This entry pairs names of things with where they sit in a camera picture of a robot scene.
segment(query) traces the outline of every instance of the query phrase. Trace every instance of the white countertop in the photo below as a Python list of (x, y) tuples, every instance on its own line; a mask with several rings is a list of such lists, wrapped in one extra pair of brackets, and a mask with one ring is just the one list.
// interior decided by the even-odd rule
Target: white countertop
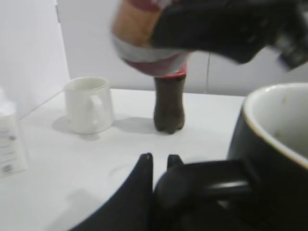
[(66, 231), (99, 208), (139, 155), (154, 156), (154, 181), (169, 154), (185, 163), (224, 159), (243, 97), (185, 94), (186, 125), (156, 132), (154, 92), (112, 90), (116, 122), (92, 136), (67, 127), (63, 93), (22, 119), (29, 169), (0, 180), (1, 231)]

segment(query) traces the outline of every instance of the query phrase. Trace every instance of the black mug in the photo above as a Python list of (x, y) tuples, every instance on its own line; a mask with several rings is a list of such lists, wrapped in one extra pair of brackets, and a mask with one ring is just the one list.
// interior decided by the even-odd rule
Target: black mug
[(308, 84), (251, 93), (227, 160), (169, 168), (154, 201), (155, 230), (307, 231)]

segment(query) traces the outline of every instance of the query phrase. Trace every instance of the white wall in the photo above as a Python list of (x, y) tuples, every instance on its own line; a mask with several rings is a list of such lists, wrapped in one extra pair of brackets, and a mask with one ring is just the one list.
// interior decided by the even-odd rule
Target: white wall
[(0, 1), (0, 85), (24, 116), (69, 79), (54, 0)]
[(277, 53), (263, 49), (251, 62), (237, 65), (211, 54), (207, 93), (245, 96), (263, 86), (308, 81), (308, 64), (286, 72), (277, 58)]
[[(123, 63), (110, 41), (110, 25), (120, 0), (58, 0), (71, 78), (106, 77), (113, 88), (153, 90), (153, 79)], [(204, 93), (208, 54), (188, 63), (186, 91)]]

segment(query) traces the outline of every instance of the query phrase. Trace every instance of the white bottle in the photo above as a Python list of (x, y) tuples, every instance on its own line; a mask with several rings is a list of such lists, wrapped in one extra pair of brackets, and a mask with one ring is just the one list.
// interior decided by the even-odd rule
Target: white bottle
[(27, 169), (15, 104), (0, 87), (0, 178)]

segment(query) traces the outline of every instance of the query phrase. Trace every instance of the white mug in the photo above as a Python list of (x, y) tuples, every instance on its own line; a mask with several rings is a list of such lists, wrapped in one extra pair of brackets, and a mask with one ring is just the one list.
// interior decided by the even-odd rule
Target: white mug
[(114, 112), (106, 79), (76, 78), (65, 86), (64, 92), (67, 120), (74, 132), (95, 134), (112, 126)]

